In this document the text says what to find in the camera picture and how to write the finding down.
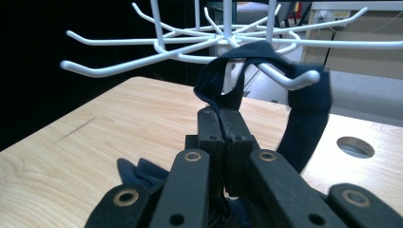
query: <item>black strap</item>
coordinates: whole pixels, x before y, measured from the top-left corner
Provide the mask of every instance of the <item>black strap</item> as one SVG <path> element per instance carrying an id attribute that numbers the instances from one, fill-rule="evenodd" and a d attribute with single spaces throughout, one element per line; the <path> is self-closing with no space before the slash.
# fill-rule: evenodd
<path id="1" fill-rule="evenodd" d="M 245 59 L 239 79 L 233 90 L 221 95 L 226 65 L 229 60 L 239 58 Z M 194 87 L 195 94 L 209 103 L 218 116 L 223 107 L 239 110 L 245 69 L 251 64 L 261 63 L 272 64 L 290 79 L 308 70 L 316 70 L 320 74 L 318 83 L 288 92 L 288 103 L 292 109 L 278 152 L 301 172 L 317 147 L 332 106 L 329 72 L 323 66 L 290 64 L 278 56 L 268 42 L 259 41 L 232 49 L 206 65 Z"/>

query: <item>wooden table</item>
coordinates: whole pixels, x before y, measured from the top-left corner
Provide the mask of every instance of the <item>wooden table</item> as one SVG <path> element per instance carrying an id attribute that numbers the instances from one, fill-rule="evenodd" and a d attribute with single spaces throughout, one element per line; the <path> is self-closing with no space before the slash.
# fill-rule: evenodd
<path id="1" fill-rule="evenodd" d="M 0 153 L 0 226 L 83 227 L 120 184 L 116 160 L 170 169 L 204 106 L 189 86 L 136 77 L 9 147 Z M 259 145 L 275 150 L 288 107 L 244 99 L 240 112 Z M 343 153 L 336 140 L 345 135 L 370 143 L 374 156 Z M 302 176 L 324 193 L 339 182 L 361 185 L 403 215 L 402 139 L 403 128 L 331 115 Z"/>

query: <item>brass grommet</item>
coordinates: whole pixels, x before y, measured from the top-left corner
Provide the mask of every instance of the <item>brass grommet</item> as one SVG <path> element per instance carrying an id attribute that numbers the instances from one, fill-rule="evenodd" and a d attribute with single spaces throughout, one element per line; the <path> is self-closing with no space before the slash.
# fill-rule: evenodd
<path id="1" fill-rule="evenodd" d="M 116 206 L 130 206 L 139 198 L 139 193 L 135 189 L 123 189 L 119 191 L 113 198 L 113 203 Z"/>
<path id="2" fill-rule="evenodd" d="M 188 162 L 197 162 L 202 158 L 202 155 L 198 152 L 189 152 L 184 155 L 184 159 Z"/>
<path id="3" fill-rule="evenodd" d="M 259 153 L 259 158 L 265 162 L 272 162 L 277 159 L 276 155 L 272 152 L 263 151 Z"/>
<path id="4" fill-rule="evenodd" d="M 355 205 L 358 207 L 370 207 L 371 206 L 370 199 L 367 196 L 365 196 L 364 194 L 362 194 L 356 190 L 351 190 L 351 189 L 344 190 L 341 193 L 341 196 L 346 201 L 350 202 L 352 205 Z"/>

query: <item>table surface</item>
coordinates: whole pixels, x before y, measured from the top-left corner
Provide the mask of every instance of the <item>table surface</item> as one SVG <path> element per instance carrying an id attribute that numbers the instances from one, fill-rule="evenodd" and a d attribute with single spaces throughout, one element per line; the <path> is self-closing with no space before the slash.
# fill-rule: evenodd
<path id="1" fill-rule="evenodd" d="M 205 106 L 192 87 L 135 77 L 0 153 L 0 226 L 83 227 L 103 195 L 120 184 L 118 158 L 146 158 L 170 169 L 184 137 L 197 134 Z M 276 150 L 288 107 L 244 99 L 240 112 L 261 148 Z M 343 136 L 375 150 L 369 159 L 342 152 Z M 330 115 L 302 177 L 327 193 L 351 182 L 403 215 L 403 128 Z"/>

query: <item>white wire rack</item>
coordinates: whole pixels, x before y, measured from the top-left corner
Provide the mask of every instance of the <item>white wire rack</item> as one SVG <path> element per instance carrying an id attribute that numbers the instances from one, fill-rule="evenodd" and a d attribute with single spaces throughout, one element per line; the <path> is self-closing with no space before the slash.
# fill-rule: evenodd
<path id="1" fill-rule="evenodd" d="M 299 31 L 310 29 L 324 29 L 329 27 L 341 26 L 352 23 L 362 16 L 368 9 L 364 8 L 354 16 L 333 22 L 321 23 L 316 25 L 307 25 L 295 28 L 274 28 L 274 19 L 280 8 L 277 0 L 269 0 L 268 15 L 250 25 L 232 24 L 232 0 L 223 0 L 223 25 L 216 25 L 210 18 L 208 10 L 204 9 L 204 16 L 210 23 L 210 26 L 201 27 L 200 3 L 195 0 L 195 21 L 193 28 L 174 28 L 163 22 L 160 18 L 158 0 L 150 0 L 152 8 L 152 17 L 145 15 L 139 7 L 133 3 L 134 10 L 146 21 L 155 26 L 157 38 L 150 39 L 124 39 L 124 40 L 89 40 L 73 31 L 68 30 L 67 36 L 90 46 L 133 46 L 133 45 L 153 45 L 157 54 L 141 59 L 129 61 L 115 66 L 103 68 L 89 68 L 71 61 L 62 61 L 62 69 L 76 72 L 88 77 L 103 78 L 123 73 L 135 68 L 145 67 L 173 59 L 188 63 L 207 64 L 216 56 L 196 56 L 189 53 L 199 49 L 218 47 L 218 53 L 221 54 L 231 48 L 237 48 L 243 44 L 266 40 L 272 44 L 286 45 L 278 49 L 277 54 L 286 54 L 294 51 L 299 46 L 321 47 L 321 48 L 365 48 L 365 49 L 399 49 L 403 48 L 403 41 L 392 42 L 367 42 L 367 41 L 322 41 L 322 40 L 302 40 L 296 34 Z M 274 35 L 287 34 L 287 39 L 274 38 Z M 165 44 L 192 44 L 173 50 L 166 50 Z M 307 71 L 296 79 L 289 79 L 278 71 L 266 64 L 257 66 L 264 74 L 272 78 L 275 82 L 288 90 L 296 90 L 318 82 L 319 74 L 314 70 Z"/>

